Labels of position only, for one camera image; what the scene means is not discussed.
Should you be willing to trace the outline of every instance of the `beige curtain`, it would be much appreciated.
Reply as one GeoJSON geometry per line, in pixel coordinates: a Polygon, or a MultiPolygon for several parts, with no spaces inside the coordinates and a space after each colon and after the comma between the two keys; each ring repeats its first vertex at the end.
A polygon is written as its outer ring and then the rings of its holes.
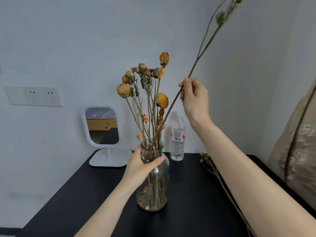
{"type": "Polygon", "coordinates": [[[267,165],[316,210],[316,79],[297,104],[267,165]]]}

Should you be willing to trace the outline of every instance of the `bottle label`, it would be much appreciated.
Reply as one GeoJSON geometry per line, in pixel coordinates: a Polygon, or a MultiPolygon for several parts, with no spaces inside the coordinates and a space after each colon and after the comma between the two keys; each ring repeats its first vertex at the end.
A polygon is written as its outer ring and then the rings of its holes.
{"type": "Polygon", "coordinates": [[[185,131],[172,131],[171,140],[184,142],[185,141],[185,131]]]}

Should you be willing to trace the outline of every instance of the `mirror base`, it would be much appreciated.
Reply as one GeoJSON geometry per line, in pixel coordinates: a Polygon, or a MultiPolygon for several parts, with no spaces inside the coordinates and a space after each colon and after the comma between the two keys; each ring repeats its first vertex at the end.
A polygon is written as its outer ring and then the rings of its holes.
{"type": "Polygon", "coordinates": [[[122,167],[127,165],[131,155],[131,150],[106,148],[97,151],[89,164],[95,167],[122,167]]]}

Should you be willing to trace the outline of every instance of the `glass vase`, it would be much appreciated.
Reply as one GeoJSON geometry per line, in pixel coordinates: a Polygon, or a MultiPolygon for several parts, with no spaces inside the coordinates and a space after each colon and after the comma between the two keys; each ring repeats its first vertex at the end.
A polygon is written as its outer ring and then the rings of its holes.
{"type": "Polygon", "coordinates": [[[152,162],[159,156],[165,157],[165,160],[153,169],[144,182],[136,189],[136,200],[139,207],[145,211],[154,212],[162,209],[167,203],[169,160],[162,153],[163,142],[157,149],[147,149],[143,141],[140,147],[141,159],[145,164],[152,162]]]}

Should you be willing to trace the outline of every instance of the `forearm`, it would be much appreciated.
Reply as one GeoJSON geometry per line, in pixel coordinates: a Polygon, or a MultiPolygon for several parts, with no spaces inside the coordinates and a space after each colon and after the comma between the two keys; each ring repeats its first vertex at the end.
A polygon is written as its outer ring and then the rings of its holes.
{"type": "Polygon", "coordinates": [[[316,220],[207,120],[195,127],[258,237],[308,237],[316,220]]]}
{"type": "Polygon", "coordinates": [[[132,192],[120,182],[75,237],[110,237],[132,192]]]}

